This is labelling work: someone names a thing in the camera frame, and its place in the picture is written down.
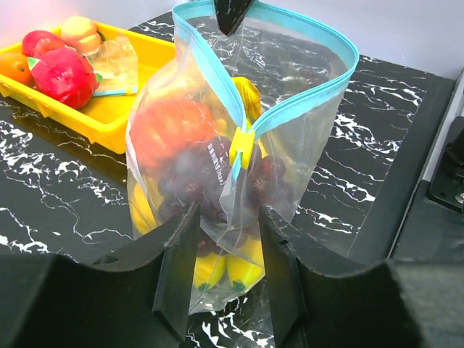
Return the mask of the yellow banana bunch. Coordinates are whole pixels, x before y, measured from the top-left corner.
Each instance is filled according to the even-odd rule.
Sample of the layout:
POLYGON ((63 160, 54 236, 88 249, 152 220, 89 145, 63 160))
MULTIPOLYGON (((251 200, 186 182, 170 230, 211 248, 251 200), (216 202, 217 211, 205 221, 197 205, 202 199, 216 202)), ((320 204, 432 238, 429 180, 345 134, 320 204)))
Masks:
MULTIPOLYGON (((260 115, 260 92, 257 87, 245 77, 235 77, 233 82, 243 100, 247 125, 250 126, 260 115)), ((157 227, 149 202, 138 183, 134 183, 129 192, 130 214, 135 229, 144 235, 157 227)), ((235 256, 217 256, 211 252, 196 261, 194 285, 206 285, 209 289, 218 284, 224 274, 228 273, 229 283, 234 290, 242 292, 253 286, 264 275, 260 266, 235 256)))

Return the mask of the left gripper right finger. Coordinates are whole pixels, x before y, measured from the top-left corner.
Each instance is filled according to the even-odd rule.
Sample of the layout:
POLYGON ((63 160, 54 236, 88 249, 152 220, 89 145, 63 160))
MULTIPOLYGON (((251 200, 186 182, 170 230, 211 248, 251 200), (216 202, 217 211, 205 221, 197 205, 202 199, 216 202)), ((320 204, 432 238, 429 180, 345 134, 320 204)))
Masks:
POLYGON ((391 263, 363 267, 317 242, 292 243, 292 226, 269 206, 259 224, 277 347, 427 347, 391 263))

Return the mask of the clear bag teal zipper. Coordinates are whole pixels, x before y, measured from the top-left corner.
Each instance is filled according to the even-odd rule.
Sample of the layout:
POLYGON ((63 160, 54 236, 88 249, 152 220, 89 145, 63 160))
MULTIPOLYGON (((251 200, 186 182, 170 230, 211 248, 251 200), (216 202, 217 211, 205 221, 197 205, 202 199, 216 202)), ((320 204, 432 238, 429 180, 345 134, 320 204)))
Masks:
MULTIPOLYGON (((356 46, 322 22, 261 1, 254 1, 231 36, 218 28, 213 1, 180 4, 173 9, 172 18, 175 57, 146 82, 128 118, 128 188, 138 183, 157 225, 167 222, 157 216, 162 202, 158 181, 181 152, 205 141, 188 146, 159 167, 144 167, 137 162, 130 130, 137 111, 149 102, 189 98, 210 111, 216 132, 212 138, 224 136, 231 141, 231 171, 223 193, 232 192, 239 173, 252 162, 254 147, 259 146, 264 155, 284 160, 284 178, 294 190, 295 201, 293 215, 281 217, 291 221, 359 62, 356 46), (261 115, 250 126, 233 82, 238 76, 249 79, 260 92, 261 115)), ((239 249, 215 255, 246 260, 260 266, 265 274, 260 237, 250 237, 239 249)), ((198 287, 193 275, 189 312, 221 310, 253 286, 237 292, 224 272, 212 288, 198 287)))

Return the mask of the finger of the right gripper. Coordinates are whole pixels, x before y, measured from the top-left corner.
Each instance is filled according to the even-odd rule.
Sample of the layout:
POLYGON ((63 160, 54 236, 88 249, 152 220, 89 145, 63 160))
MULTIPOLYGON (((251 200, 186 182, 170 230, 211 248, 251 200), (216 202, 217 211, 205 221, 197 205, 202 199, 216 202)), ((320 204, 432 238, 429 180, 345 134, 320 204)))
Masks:
POLYGON ((244 20, 254 0, 214 0, 215 16, 220 31, 233 35, 244 20))

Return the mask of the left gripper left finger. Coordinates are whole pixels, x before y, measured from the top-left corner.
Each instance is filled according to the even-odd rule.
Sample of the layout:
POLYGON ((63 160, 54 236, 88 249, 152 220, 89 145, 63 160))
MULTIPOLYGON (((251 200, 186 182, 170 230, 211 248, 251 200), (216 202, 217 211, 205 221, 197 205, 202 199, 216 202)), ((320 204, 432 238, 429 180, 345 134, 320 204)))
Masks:
POLYGON ((92 264, 1 257, 3 347, 178 347, 200 231, 197 204, 92 264))

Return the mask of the purple grape bunch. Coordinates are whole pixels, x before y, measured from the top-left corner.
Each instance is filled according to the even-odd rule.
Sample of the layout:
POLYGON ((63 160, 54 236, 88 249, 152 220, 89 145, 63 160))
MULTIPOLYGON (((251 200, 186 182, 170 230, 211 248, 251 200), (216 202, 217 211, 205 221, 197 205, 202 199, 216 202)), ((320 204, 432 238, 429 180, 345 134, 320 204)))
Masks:
POLYGON ((162 222, 192 202, 199 204, 203 223, 200 257, 227 254, 250 237, 258 239, 257 213, 262 205, 270 205, 284 218, 293 215, 295 195, 284 178, 284 160, 264 155, 259 146, 254 147, 252 162, 241 170, 232 192, 223 193, 231 171, 230 146, 224 136, 190 146, 171 161, 158 181, 162 202, 157 216, 162 222))

